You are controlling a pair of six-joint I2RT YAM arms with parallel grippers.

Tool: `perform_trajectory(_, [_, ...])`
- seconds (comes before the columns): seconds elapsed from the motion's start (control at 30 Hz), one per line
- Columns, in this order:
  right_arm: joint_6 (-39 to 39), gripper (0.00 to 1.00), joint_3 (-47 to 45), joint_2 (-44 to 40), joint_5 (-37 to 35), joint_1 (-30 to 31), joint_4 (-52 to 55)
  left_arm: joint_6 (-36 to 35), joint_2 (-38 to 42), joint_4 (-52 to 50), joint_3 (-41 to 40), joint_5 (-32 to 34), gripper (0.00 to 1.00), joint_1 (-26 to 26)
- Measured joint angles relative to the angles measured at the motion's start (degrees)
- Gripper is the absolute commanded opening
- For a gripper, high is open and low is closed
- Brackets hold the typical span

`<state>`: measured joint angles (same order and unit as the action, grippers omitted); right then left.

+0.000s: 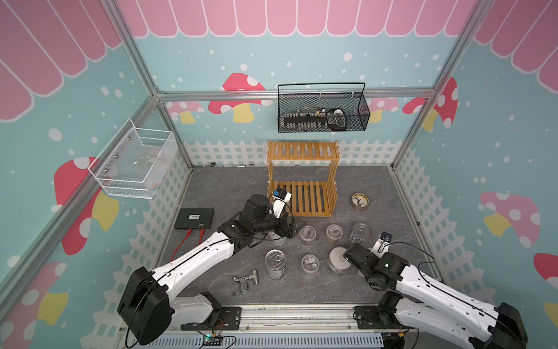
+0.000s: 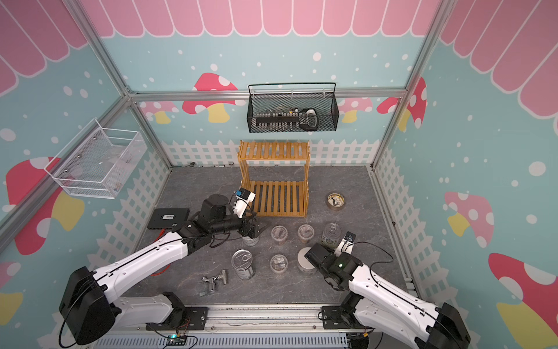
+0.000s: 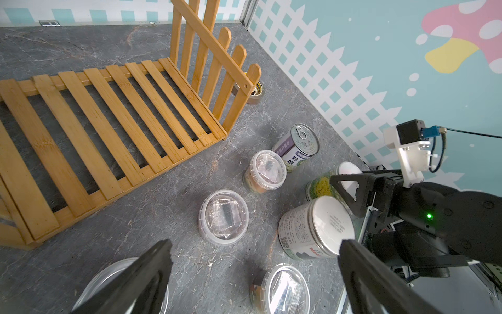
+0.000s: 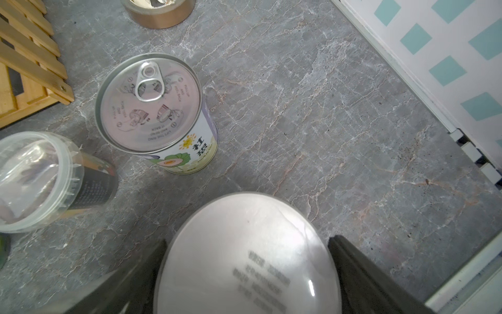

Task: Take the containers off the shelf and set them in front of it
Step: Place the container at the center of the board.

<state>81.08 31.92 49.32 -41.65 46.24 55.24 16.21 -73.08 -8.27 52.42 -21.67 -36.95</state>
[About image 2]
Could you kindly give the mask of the red seed plastic jar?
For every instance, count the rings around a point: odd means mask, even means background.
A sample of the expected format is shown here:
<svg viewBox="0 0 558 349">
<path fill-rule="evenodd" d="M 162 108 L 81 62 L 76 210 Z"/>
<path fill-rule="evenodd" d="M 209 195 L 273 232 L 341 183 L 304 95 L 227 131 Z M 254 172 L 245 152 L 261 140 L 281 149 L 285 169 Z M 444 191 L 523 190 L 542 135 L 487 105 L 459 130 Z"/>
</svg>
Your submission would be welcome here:
<svg viewBox="0 0 558 349">
<path fill-rule="evenodd" d="M 289 232 L 283 225 L 276 225 L 271 231 L 271 238 L 277 245 L 284 245 L 288 238 Z"/>
</svg>

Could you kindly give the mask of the orange seed plastic jar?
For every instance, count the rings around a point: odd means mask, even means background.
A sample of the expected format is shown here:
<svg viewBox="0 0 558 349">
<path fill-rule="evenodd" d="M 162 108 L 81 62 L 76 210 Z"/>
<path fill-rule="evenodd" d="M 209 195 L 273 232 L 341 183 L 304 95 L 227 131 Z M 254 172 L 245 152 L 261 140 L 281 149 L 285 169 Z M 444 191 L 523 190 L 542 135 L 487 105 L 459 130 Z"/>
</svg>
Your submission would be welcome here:
<svg viewBox="0 0 558 349">
<path fill-rule="evenodd" d="M 315 236 L 315 229 L 312 225 L 303 224 L 298 228 L 297 235 L 302 244 L 308 244 Z"/>
</svg>

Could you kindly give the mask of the tall silver pull-tab can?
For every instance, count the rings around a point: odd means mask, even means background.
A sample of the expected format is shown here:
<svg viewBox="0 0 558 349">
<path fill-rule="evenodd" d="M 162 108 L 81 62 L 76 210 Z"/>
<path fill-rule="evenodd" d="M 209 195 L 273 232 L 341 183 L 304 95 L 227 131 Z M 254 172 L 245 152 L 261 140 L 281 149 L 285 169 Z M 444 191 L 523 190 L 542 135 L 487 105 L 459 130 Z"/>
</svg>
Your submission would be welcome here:
<svg viewBox="0 0 558 349">
<path fill-rule="evenodd" d="M 241 280 L 246 281 L 254 276 L 253 261 L 253 254 L 248 250 L 238 250 L 233 254 L 231 264 Z"/>
</svg>

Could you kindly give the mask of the small clear lid jar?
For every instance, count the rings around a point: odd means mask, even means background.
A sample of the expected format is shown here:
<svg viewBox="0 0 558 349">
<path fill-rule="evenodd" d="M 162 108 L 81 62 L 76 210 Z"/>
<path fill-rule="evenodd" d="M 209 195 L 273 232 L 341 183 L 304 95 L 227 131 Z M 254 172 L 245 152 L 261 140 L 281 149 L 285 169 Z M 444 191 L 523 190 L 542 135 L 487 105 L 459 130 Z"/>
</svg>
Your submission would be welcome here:
<svg viewBox="0 0 558 349">
<path fill-rule="evenodd" d="M 286 273 L 288 267 L 289 261 L 286 256 L 282 254 L 276 254 L 270 258 L 270 269 L 273 273 L 282 275 Z"/>
</svg>

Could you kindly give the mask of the wooden two-tier shelf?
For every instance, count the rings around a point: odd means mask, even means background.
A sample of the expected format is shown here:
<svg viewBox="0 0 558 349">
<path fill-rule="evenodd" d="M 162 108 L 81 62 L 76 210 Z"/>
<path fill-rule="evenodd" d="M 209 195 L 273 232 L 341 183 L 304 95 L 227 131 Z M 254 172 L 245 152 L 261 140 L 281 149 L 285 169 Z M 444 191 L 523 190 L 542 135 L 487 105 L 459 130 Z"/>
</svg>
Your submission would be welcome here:
<svg viewBox="0 0 558 349">
<path fill-rule="evenodd" d="M 255 194 L 253 210 L 261 217 L 303 218 L 310 203 L 310 144 L 308 142 L 241 141 L 238 149 L 241 185 Z M 250 165 L 301 165 L 301 180 L 274 177 L 252 179 Z"/>
</svg>

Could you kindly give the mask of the purple label tin can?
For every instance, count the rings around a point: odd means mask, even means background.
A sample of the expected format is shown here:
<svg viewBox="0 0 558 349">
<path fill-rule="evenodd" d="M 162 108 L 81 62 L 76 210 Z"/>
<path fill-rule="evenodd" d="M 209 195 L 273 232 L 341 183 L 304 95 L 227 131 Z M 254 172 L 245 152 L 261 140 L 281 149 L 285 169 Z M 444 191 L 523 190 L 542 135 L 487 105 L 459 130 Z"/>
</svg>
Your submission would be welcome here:
<svg viewBox="0 0 558 349">
<path fill-rule="evenodd" d="M 256 246 L 260 241 L 260 237 L 257 238 L 249 238 L 247 236 L 242 238 L 242 242 L 245 246 L 247 247 L 254 247 Z"/>
</svg>

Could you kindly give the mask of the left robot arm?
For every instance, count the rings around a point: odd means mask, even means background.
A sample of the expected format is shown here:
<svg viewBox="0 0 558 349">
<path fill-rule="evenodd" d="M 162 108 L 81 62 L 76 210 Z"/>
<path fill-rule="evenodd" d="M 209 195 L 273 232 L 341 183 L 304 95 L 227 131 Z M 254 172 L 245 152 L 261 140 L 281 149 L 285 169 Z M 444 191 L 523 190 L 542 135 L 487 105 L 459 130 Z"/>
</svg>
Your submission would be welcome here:
<svg viewBox="0 0 558 349">
<path fill-rule="evenodd" d="M 231 198 L 213 194 L 192 219 L 154 243 L 96 270 L 75 270 L 59 306 L 62 327 L 79 346 L 94 343 L 112 329 L 136 324 L 178 330 L 189 315 L 173 292 L 146 298 L 125 298 L 124 293 L 163 267 L 211 244 L 217 235 L 236 231 L 242 237 L 257 238 L 255 198 L 255 193 L 245 188 Z"/>
</svg>

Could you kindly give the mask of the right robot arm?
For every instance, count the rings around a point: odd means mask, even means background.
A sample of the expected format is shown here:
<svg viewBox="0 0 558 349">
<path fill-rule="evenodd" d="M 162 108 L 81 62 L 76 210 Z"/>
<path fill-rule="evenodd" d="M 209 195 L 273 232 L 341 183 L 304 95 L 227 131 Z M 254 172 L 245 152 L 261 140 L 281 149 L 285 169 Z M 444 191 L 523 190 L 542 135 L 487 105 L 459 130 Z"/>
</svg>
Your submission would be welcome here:
<svg viewBox="0 0 558 349">
<path fill-rule="evenodd" d="M 471 336 L 459 311 L 447 302 L 437 306 L 394 286 L 348 252 L 315 244 L 305 259 L 326 283 L 349 294 L 340 306 L 341 320 L 379 330 L 411 348 L 468 348 Z"/>
</svg>

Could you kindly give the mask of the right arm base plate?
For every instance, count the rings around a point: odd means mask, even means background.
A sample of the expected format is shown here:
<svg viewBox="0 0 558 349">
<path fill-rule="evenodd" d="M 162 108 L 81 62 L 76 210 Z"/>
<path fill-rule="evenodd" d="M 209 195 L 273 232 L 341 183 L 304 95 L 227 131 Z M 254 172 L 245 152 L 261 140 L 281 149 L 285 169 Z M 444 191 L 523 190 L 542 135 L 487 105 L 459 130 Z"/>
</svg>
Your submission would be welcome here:
<svg viewBox="0 0 558 349">
<path fill-rule="evenodd" d="M 318 313 L 325 330 L 364 330 L 352 313 L 340 305 L 324 305 Z"/>
</svg>

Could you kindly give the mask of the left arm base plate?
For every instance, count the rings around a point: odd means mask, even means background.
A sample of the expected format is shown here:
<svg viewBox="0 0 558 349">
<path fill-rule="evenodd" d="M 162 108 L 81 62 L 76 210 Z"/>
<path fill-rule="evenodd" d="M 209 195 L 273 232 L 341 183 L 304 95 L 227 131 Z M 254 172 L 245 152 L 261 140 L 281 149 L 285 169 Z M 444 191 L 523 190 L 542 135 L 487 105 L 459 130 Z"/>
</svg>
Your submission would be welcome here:
<svg viewBox="0 0 558 349">
<path fill-rule="evenodd" d="M 207 307 L 187 307 L 173 310 L 169 317 L 162 323 L 147 323 L 148 331 L 203 331 L 208 319 L 209 309 Z"/>
</svg>

